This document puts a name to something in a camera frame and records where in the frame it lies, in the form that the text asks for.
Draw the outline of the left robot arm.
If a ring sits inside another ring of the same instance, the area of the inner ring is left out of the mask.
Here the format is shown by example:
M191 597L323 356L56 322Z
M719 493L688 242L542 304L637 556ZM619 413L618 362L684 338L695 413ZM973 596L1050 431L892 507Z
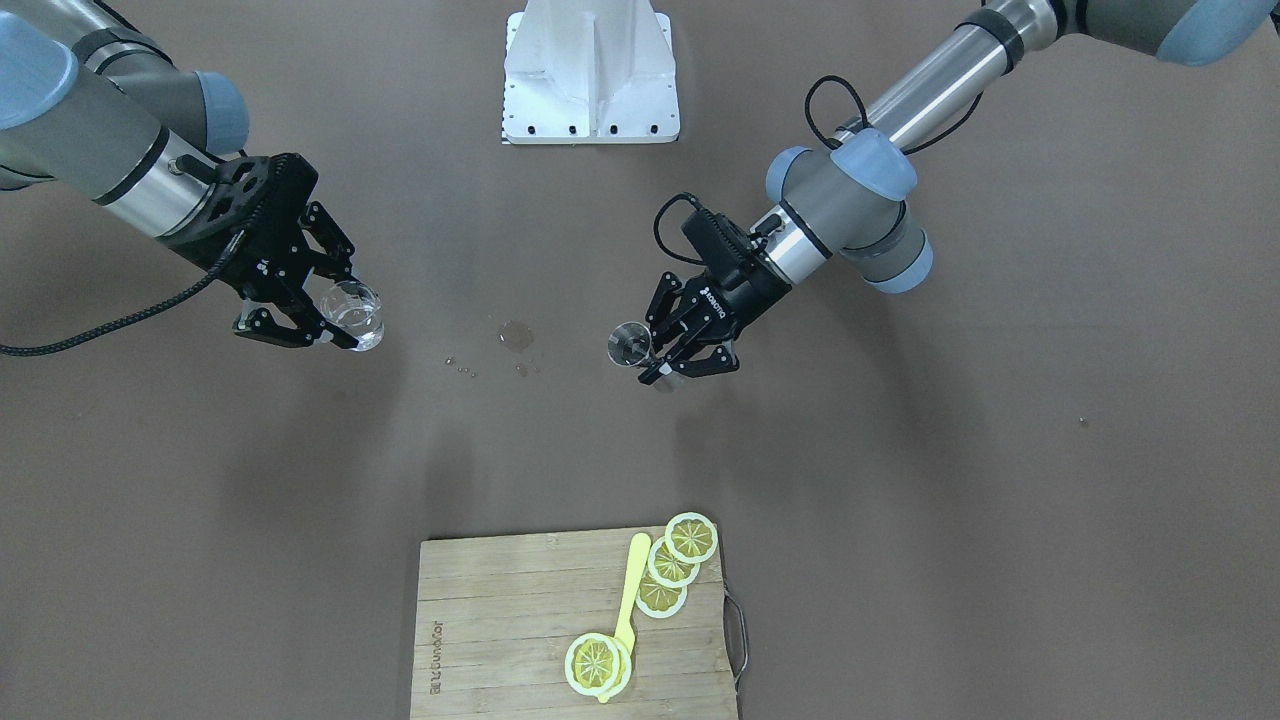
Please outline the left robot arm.
M1084 35L1161 61L1203 67L1239 47L1275 1L984 1L920 64L818 149L778 154L765 177L771 209L746 227L690 193L682 232L700 272L667 272L643 322L618 325L611 361L639 380L735 372L741 333L832 258L883 293L929 274L934 250L913 218L910 155L952 133L982 94L1028 53Z

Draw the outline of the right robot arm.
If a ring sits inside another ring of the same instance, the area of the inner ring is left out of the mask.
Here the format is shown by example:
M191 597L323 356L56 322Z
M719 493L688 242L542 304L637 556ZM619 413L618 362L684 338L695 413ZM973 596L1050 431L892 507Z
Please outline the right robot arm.
M177 68L102 1L5 1L1 42L3 190L59 181L202 272L151 307L5 355L73 348L216 281L242 300L241 337L351 351L381 341L355 246L311 197L317 172L296 152L244 152L248 108L225 76Z

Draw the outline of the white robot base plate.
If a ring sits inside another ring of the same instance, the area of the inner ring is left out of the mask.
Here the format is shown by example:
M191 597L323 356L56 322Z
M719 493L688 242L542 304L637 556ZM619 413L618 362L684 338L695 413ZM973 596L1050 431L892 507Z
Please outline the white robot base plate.
M649 1L530 1L506 20L504 73L503 143L680 137L672 22Z

